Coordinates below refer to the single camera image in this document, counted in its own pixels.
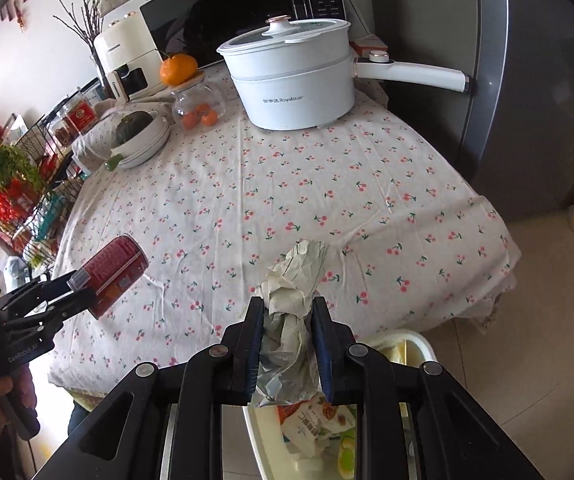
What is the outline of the beige paper bag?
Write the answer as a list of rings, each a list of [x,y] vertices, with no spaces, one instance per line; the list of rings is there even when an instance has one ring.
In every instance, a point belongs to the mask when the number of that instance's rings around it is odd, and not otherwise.
[[[319,392],[311,312],[328,245],[302,240],[267,271],[261,284],[264,325],[252,405],[292,405]]]

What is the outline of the red drink can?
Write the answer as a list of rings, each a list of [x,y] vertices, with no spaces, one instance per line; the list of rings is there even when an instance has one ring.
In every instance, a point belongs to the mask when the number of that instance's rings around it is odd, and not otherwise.
[[[91,289],[95,300],[89,313],[96,320],[125,294],[149,266],[145,252],[133,237],[115,237],[68,279],[72,292]]]

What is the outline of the orange white snack bag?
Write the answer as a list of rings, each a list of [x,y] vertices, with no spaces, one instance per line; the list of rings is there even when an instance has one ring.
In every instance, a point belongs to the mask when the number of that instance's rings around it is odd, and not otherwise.
[[[356,417],[346,405],[330,404],[323,393],[298,404],[278,405],[282,436],[291,452],[321,456],[333,438],[355,429]]]

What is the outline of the white trash bin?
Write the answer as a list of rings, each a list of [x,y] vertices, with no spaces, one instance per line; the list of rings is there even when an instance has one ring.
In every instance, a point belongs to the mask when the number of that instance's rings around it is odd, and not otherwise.
[[[429,341],[412,330],[367,339],[393,363],[419,367],[435,361]],[[323,393],[294,405],[243,408],[262,479],[354,479],[357,406],[335,408]],[[409,479],[418,479],[410,408],[400,404]]]

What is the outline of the cherry print tablecloth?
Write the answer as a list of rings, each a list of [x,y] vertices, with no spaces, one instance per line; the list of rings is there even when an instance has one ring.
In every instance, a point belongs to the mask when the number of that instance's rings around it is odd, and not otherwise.
[[[104,396],[142,361],[188,360],[244,316],[301,240],[327,245],[319,292],[360,338],[486,322],[515,286],[520,252],[500,214],[367,92],[328,127],[273,132],[252,125],[224,65],[206,78],[226,102],[215,126],[172,126],[159,153],[99,168],[78,193],[52,272],[122,234],[149,266],[102,318],[64,324],[54,385]]]

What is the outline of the green leafy vegetables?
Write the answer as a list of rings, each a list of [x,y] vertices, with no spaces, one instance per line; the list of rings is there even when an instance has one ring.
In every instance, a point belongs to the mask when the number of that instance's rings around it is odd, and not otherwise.
[[[37,191],[40,191],[44,185],[40,170],[28,156],[15,146],[2,144],[0,146],[0,191],[9,188],[14,179],[29,182]]]

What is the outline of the white stacked bowls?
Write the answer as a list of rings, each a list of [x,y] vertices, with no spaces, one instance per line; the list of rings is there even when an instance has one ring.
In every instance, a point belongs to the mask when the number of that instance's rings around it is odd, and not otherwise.
[[[168,120],[156,110],[148,113],[153,117],[152,123],[133,139],[116,148],[112,139],[110,157],[104,163],[107,170],[132,169],[140,166],[164,147],[170,136]]]

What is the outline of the red label spice jar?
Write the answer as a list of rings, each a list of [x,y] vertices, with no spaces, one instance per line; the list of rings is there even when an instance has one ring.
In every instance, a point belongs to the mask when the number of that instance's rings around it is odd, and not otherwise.
[[[66,117],[80,133],[86,133],[95,125],[97,116],[86,99],[70,100],[64,104]]]

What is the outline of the glass jar with oranges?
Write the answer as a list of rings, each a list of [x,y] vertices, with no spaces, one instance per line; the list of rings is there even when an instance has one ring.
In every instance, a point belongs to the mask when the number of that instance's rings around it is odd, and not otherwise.
[[[174,120],[185,131],[199,126],[211,128],[226,113],[223,92],[216,84],[206,80],[203,70],[172,88],[171,96]]]

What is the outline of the dark green pumpkin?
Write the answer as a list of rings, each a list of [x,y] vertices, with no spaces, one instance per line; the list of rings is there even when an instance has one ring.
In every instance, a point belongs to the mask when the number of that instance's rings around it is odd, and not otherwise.
[[[148,127],[153,121],[153,117],[148,112],[143,110],[138,110],[137,112],[130,113],[124,116],[118,125],[116,126],[116,131],[113,136],[113,146],[125,144],[138,133],[142,132],[146,127]]]

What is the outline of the white electric cooking pot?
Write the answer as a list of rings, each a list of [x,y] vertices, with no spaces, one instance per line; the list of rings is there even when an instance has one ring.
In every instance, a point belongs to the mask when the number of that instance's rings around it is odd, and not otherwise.
[[[385,50],[362,58],[350,45],[350,23],[335,18],[291,21],[281,15],[262,28],[221,44],[227,65],[253,125],[292,131],[335,122],[352,110],[354,80],[392,80],[464,93],[460,70],[395,62]]]

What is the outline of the large orange tangerine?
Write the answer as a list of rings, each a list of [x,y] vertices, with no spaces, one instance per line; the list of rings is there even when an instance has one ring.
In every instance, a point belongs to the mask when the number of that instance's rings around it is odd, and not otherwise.
[[[190,55],[179,53],[166,58],[160,66],[159,76],[168,87],[177,87],[198,72],[198,62]]]

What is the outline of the grey refrigerator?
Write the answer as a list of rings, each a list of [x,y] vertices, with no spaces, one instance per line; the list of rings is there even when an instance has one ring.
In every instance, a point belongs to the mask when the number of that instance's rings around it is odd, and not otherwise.
[[[387,82],[412,126],[508,221],[574,203],[571,0],[372,0],[395,61],[461,70],[466,93]]]

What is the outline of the white air fryer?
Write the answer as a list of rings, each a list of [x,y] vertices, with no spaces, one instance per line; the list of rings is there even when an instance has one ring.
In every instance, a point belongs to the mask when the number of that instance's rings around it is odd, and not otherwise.
[[[95,38],[94,46],[119,103],[148,98],[163,90],[162,56],[138,11],[112,22]]]

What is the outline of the black microwave oven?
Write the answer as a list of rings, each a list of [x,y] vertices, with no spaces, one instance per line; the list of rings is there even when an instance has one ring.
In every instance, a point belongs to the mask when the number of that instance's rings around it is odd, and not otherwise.
[[[217,47],[268,18],[345,18],[343,0],[148,0],[140,13],[161,53],[188,54],[200,67],[220,62]]]

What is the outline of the dried twig branches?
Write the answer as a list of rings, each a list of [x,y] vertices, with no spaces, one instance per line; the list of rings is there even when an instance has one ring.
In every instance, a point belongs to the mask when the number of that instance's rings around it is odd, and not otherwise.
[[[102,90],[109,98],[112,98],[113,92],[95,47],[95,39],[101,34],[102,26],[104,26],[104,17],[100,12],[101,0],[81,0],[79,6],[75,6],[74,3],[65,4],[63,0],[57,1],[66,14],[66,18],[56,14],[52,17],[84,42],[95,64]]]

